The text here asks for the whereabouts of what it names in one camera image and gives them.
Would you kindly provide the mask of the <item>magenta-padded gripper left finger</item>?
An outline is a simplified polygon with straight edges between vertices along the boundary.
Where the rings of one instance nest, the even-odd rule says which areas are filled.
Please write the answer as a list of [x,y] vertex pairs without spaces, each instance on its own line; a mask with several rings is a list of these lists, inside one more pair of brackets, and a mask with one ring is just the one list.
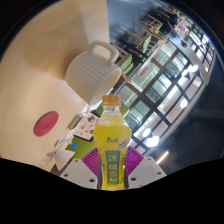
[[96,148],[81,159],[74,159],[60,175],[61,178],[84,188],[96,189],[100,174],[100,159]]

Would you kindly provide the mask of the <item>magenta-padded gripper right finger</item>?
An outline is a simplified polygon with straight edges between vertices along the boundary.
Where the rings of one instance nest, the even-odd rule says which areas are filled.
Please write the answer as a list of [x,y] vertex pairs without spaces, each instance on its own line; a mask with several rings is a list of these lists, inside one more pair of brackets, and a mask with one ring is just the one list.
[[143,187],[166,176],[151,156],[144,157],[131,146],[126,154],[125,172],[128,189]]

